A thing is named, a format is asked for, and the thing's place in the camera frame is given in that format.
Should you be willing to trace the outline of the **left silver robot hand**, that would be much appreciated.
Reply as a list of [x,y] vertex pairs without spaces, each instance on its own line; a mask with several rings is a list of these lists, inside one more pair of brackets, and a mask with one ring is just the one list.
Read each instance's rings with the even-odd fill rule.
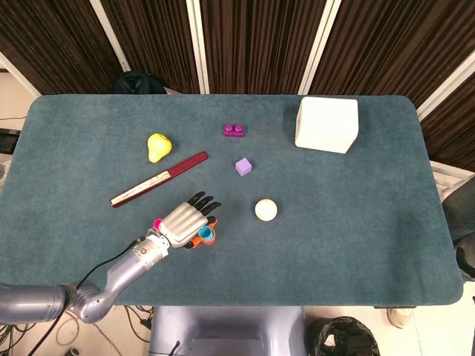
[[166,237],[172,248],[181,248],[212,221],[211,212],[220,206],[221,203],[214,201],[213,196],[206,196],[205,191],[198,192],[164,217],[158,231]]

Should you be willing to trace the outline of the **black device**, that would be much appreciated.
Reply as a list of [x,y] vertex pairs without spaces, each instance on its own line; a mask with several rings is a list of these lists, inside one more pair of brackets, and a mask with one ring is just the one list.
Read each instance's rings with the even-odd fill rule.
[[12,155],[21,131],[0,128],[0,154]]

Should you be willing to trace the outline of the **white shoe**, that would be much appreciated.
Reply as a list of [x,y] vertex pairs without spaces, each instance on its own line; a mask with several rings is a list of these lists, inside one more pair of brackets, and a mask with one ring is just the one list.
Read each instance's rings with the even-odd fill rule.
[[412,317],[412,309],[409,308],[390,308],[387,309],[387,319],[389,323],[398,328],[405,328]]

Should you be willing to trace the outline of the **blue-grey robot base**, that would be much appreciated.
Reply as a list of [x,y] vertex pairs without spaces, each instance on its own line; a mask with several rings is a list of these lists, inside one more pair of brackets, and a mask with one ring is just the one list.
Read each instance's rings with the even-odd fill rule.
[[157,306],[149,356],[308,356],[301,306]]

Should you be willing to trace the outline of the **white partition post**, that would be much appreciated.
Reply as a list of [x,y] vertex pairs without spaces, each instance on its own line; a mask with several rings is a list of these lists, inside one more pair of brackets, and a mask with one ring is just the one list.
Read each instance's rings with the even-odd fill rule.
[[423,103],[416,109],[422,122],[440,104],[442,104],[461,84],[475,73],[475,50],[445,79]]
[[318,29],[309,53],[298,95],[307,95],[323,56],[328,38],[338,15],[342,0],[326,0]]
[[186,8],[200,93],[210,94],[200,0],[186,0]]
[[112,28],[112,25],[109,21],[109,18],[105,12],[105,8],[102,5],[101,0],[89,0],[96,17],[99,20],[99,23],[102,26],[102,29],[105,32],[105,35],[108,38],[108,41],[118,59],[118,62],[124,72],[127,72],[131,69],[128,60],[126,59],[126,56],[122,50],[122,47],[119,43],[119,40],[116,36],[116,33],[114,32],[114,29]]
[[32,95],[41,96],[40,92],[30,83],[30,81],[20,72],[20,70],[0,51],[0,63],[4,68]]

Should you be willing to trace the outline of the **white box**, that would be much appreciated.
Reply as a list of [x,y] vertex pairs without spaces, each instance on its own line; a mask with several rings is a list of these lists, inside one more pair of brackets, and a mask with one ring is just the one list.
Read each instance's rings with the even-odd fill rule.
[[345,154],[358,129],[357,100],[305,96],[296,117],[295,145]]

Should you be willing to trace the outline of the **lilac cube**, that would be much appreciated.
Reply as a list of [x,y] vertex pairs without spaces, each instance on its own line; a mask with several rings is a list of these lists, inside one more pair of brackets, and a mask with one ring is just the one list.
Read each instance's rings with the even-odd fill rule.
[[235,163],[235,170],[241,177],[244,177],[252,171],[252,164],[246,157],[244,157]]

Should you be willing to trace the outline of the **white ball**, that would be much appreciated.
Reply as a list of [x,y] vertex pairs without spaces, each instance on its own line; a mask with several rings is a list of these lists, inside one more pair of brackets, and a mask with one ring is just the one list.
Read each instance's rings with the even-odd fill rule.
[[278,207],[271,199],[259,200],[255,205],[255,215],[261,221],[269,222],[275,219],[277,213]]

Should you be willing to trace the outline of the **black backpack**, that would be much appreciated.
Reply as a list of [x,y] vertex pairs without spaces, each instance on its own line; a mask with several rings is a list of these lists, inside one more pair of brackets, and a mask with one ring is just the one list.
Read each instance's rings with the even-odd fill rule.
[[161,81],[149,73],[127,71],[121,74],[113,86],[113,94],[149,95],[167,94]]

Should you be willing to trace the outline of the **teal velvet table cover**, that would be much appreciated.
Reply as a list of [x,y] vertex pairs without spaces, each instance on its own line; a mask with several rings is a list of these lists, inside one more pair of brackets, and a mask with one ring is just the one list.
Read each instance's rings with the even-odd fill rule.
[[[80,280],[197,192],[221,203],[210,247],[172,249],[120,298],[138,305],[423,306],[463,293],[419,118],[360,96],[346,154],[296,147],[299,96],[42,96],[0,193],[0,282]],[[225,137],[226,124],[245,126]],[[171,152],[148,160],[159,133]],[[195,154],[209,158],[117,208],[110,200]],[[241,177],[235,163],[252,171]],[[275,219],[255,215],[271,199]]]

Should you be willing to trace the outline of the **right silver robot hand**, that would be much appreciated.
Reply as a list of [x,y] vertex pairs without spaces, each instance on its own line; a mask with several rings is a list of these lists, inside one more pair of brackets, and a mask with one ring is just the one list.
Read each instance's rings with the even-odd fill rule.
[[475,281],[475,267],[467,261],[465,250],[461,247],[456,248],[456,262],[462,276],[466,280]]

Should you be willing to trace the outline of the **black bagged trash bin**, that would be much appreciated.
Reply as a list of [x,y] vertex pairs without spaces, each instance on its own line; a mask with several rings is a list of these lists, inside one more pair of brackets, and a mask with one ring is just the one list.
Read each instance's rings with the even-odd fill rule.
[[307,327],[309,356],[381,356],[373,333],[354,317],[318,318]]

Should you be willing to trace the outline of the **white metal rack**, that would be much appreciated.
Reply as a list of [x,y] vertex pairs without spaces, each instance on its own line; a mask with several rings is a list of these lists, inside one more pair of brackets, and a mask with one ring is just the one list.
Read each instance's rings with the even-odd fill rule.
[[440,162],[430,161],[430,166],[437,190],[441,195],[455,191],[474,176],[471,171]]

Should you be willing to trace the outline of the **yellow toy pear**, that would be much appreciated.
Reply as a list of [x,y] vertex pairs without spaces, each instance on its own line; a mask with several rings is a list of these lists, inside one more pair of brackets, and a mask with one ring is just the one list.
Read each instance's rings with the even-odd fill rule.
[[159,162],[172,149],[171,140],[161,133],[153,133],[147,140],[148,160],[151,163]]

